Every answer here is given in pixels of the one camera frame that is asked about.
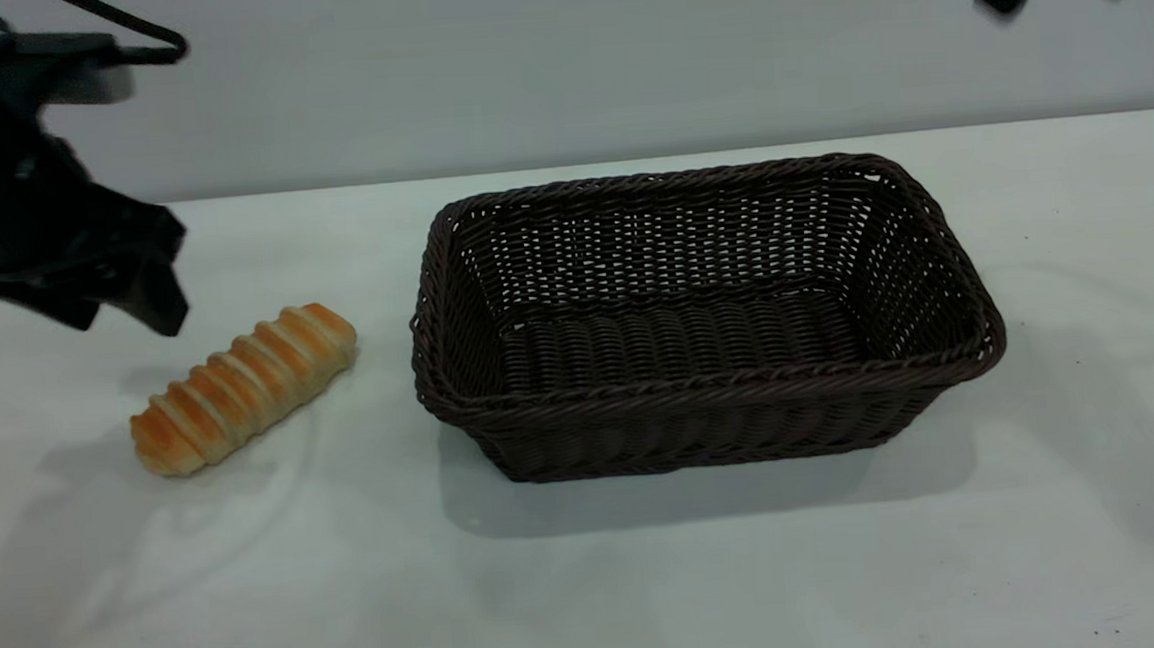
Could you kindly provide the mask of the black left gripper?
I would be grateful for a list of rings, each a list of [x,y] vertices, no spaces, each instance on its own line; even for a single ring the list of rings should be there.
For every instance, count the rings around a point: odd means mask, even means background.
[[[125,47],[110,33],[18,32],[0,25],[0,301],[87,331],[102,291],[156,336],[175,337],[188,301],[174,263],[186,229],[167,209],[100,183],[43,110],[132,96],[132,68],[162,50]]]

